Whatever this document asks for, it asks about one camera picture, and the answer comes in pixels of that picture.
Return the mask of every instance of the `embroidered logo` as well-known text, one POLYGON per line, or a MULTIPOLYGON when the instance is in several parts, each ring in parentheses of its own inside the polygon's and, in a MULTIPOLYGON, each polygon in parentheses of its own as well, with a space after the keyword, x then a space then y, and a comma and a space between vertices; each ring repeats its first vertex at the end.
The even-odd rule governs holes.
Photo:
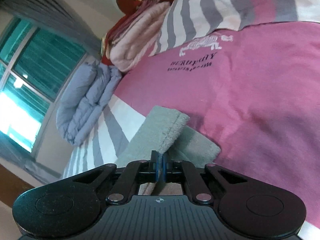
MULTIPOLYGON (((222 41, 233 41, 233 36, 221 35, 220 38, 222 41)), ((218 42, 218 36, 211 35, 203 38, 194 39, 186 47, 180 49, 179 56, 185 56, 185 51, 188 49, 195 50, 203 47, 211 47, 211 50, 222 49, 218 42)))

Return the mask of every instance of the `striped bedsheet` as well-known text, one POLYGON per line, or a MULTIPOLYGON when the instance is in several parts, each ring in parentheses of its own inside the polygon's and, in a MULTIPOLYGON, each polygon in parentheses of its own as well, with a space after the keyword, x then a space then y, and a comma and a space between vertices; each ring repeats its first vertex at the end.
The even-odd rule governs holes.
POLYGON ((175 0, 150 56, 216 29, 273 22, 320 22, 320 0, 175 0))
POLYGON ((62 179, 114 163, 144 120, 142 114, 113 95, 88 138, 73 150, 62 179))

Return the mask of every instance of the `curtain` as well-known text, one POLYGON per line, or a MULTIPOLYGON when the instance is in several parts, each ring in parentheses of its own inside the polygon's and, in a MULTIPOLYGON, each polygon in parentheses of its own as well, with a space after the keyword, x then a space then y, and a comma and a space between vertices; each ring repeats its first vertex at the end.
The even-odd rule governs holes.
POLYGON ((0 0, 0 8, 62 37, 68 37, 93 56, 100 57, 100 39, 62 0, 0 0))
POLYGON ((30 153, 0 132, 0 158, 15 164, 43 184, 55 182, 60 174, 35 162, 30 153))

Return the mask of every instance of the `teal window blind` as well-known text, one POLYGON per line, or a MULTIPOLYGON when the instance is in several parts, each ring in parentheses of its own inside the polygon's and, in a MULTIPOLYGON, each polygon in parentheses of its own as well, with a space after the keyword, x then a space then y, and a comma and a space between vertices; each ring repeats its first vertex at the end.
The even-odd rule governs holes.
POLYGON ((0 43, 0 131, 31 152, 50 105, 84 54, 78 44, 14 21, 0 43))

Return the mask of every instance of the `striped pillow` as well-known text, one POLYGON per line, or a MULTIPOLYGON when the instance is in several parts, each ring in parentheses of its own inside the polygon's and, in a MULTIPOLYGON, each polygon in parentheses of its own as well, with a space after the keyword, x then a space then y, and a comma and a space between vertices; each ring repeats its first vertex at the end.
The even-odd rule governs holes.
POLYGON ((271 22, 320 22, 320 0, 175 0, 150 56, 216 29, 271 22))

